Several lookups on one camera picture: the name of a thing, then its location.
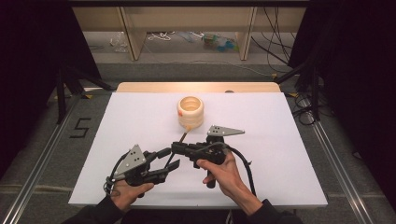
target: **human hand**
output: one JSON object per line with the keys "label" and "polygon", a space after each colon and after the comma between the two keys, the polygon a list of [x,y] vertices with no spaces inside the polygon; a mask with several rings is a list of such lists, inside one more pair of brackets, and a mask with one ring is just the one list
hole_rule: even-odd
{"label": "human hand", "polygon": [[137,199],[140,194],[143,194],[154,188],[153,183],[142,184],[137,187],[132,187],[126,183],[125,180],[117,181],[114,184],[110,197],[113,203],[121,210],[126,212]]}
{"label": "human hand", "polygon": [[221,191],[238,204],[250,216],[262,207],[262,202],[254,196],[239,175],[236,160],[232,152],[228,152],[222,165],[217,165],[207,160],[198,160],[197,165],[210,171],[203,183],[216,179]]}

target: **clutter on shelf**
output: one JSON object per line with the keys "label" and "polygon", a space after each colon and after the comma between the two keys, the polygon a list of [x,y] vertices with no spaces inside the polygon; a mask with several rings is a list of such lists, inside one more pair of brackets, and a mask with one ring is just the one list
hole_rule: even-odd
{"label": "clutter on shelf", "polygon": [[204,34],[202,39],[206,46],[213,47],[220,52],[224,52],[226,49],[239,50],[235,41],[231,38],[220,35]]}

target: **gray floor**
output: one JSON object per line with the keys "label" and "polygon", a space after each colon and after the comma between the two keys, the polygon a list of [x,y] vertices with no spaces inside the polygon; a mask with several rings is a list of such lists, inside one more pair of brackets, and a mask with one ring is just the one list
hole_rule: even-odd
{"label": "gray floor", "polygon": [[[92,55],[103,80],[115,87],[122,81],[271,81],[272,74],[279,76],[281,74],[275,72],[268,62],[277,70],[289,70],[272,56],[267,61],[267,54],[253,42],[249,48],[248,59],[240,61],[239,54],[234,50],[218,52],[215,49],[206,48],[199,37],[192,35],[191,38],[194,41],[191,43],[180,35],[174,34],[169,35],[171,37],[169,41],[147,40],[140,59],[132,62],[128,53],[115,52],[115,48],[109,45],[110,38],[115,34],[87,33],[85,35],[92,46]],[[221,35],[234,38],[230,33]],[[261,45],[268,47],[269,43],[262,37],[262,34],[255,34],[254,38]],[[282,40],[284,44],[292,46],[291,34],[282,34]],[[271,50],[279,57],[285,58],[281,48],[272,46]],[[295,80],[296,77],[282,83],[282,91],[294,92]],[[83,82],[83,84],[86,87],[94,87],[88,82]],[[68,204],[68,198],[77,182],[111,93],[92,91],[89,95],[88,99],[74,97],[67,100],[68,105],[76,102],[75,107],[70,113],[46,169],[35,186],[32,197],[24,208],[19,223],[59,223],[79,210]],[[298,98],[297,101],[294,98],[287,99],[292,110],[296,102],[299,103],[302,98]],[[373,223],[396,223],[395,212],[389,206],[389,202],[364,162],[352,156],[354,148],[338,123],[337,117],[331,112],[327,106],[320,109],[320,124],[344,164]],[[82,121],[84,127],[89,128],[86,136],[71,138],[71,136],[83,134],[84,131],[75,130],[75,127],[78,120],[84,118],[90,119]],[[35,127],[29,145],[20,152],[0,181],[0,218],[5,217],[21,186],[28,179],[35,162],[39,159],[56,127],[56,121],[57,105],[55,94],[53,94],[49,98],[47,111]],[[304,223],[359,223],[314,128],[311,125],[303,125],[298,119],[296,119],[296,125],[320,185],[329,201],[329,205],[325,208],[298,210],[297,215]]]}

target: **white object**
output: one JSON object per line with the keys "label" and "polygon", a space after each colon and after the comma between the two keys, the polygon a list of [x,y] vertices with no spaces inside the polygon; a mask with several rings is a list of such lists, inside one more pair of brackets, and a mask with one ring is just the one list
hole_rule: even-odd
{"label": "white object", "polygon": [[204,103],[198,97],[186,96],[177,103],[177,115],[187,133],[204,122]]}
{"label": "white object", "polygon": [[[175,116],[175,102],[186,93],[115,92],[93,141],[69,203],[98,204],[105,193],[102,186],[116,161],[134,144],[143,151],[170,147],[184,133]],[[327,201],[304,148],[285,96],[281,92],[194,93],[205,102],[204,123],[191,130],[185,143],[204,142],[212,124],[245,130],[224,137],[248,161],[258,198],[275,206],[312,208]],[[235,208],[219,184],[208,189],[202,183],[203,169],[194,169],[188,158],[176,155],[180,166],[166,182],[156,185],[133,206],[144,208]],[[156,160],[151,170],[165,166],[167,158]],[[248,186],[242,162],[237,165]]]}

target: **black cable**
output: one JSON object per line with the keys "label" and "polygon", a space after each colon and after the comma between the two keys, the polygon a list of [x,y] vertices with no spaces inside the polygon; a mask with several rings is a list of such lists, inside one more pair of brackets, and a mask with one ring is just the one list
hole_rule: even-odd
{"label": "black cable", "polygon": [[114,173],[116,172],[117,168],[119,167],[120,163],[126,158],[129,152],[123,154],[120,159],[117,161],[116,165],[113,168],[113,171],[111,171],[111,175],[106,178],[106,183],[104,184],[104,191],[107,195],[111,196],[111,187],[114,185],[113,177]]}
{"label": "black cable", "polygon": [[255,190],[255,188],[254,188],[254,183],[253,183],[253,174],[251,173],[251,170],[250,170],[250,164],[251,164],[251,162],[247,161],[247,160],[245,159],[245,157],[242,155],[242,153],[240,153],[240,152],[239,152],[238,150],[236,150],[235,148],[230,147],[230,146],[228,146],[227,148],[230,149],[231,152],[235,153],[235,155],[237,155],[237,156],[242,160],[242,162],[244,163],[245,168],[246,168],[246,170],[247,170],[247,177],[248,177],[248,183],[249,183],[249,185],[250,185],[250,191],[251,191],[251,193],[252,193],[254,196],[257,196],[257,195],[256,195],[256,190]]}
{"label": "black cable", "polygon": [[283,53],[285,54],[285,57],[287,58],[287,60],[289,60],[290,56],[287,53],[287,51],[285,50],[284,44],[282,42],[282,38],[280,36],[279,23],[277,22],[277,15],[278,15],[279,8],[276,7],[276,11],[275,11],[276,21],[275,21],[274,25],[272,24],[272,21],[271,21],[270,17],[268,16],[268,13],[267,13],[267,10],[265,9],[265,7],[263,9],[264,9],[265,16],[267,17],[267,20],[270,22],[271,28],[273,30],[273,36],[271,37],[270,45],[271,45],[271,43],[273,41],[274,35],[276,35],[277,39],[279,40],[280,45],[282,46],[282,50],[283,50]]}
{"label": "black cable", "polygon": [[[265,36],[265,35],[263,34],[263,32],[262,32],[262,37],[264,37],[264,38],[265,38],[266,40],[268,40],[268,41],[271,41],[270,39],[268,39],[267,36]],[[283,46],[283,47],[288,48],[288,49],[292,49],[292,47],[290,47],[290,46],[282,45],[282,44],[279,44],[279,43],[276,43],[276,42],[273,42],[273,44],[279,45],[279,46]]]}
{"label": "black cable", "polygon": [[263,49],[265,52],[271,54],[272,56],[274,56],[275,58],[277,58],[278,60],[280,60],[282,63],[284,64],[288,64],[285,60],[279,58],[278,56],[276,56],[273,52],[271,52],[269,49],[266,49],[265,47],[261,46],[254,38],[253,36],[251,37],[251,39],[254,41],[254,43],[257,44],[257,46],[259,46],[259,48]]}

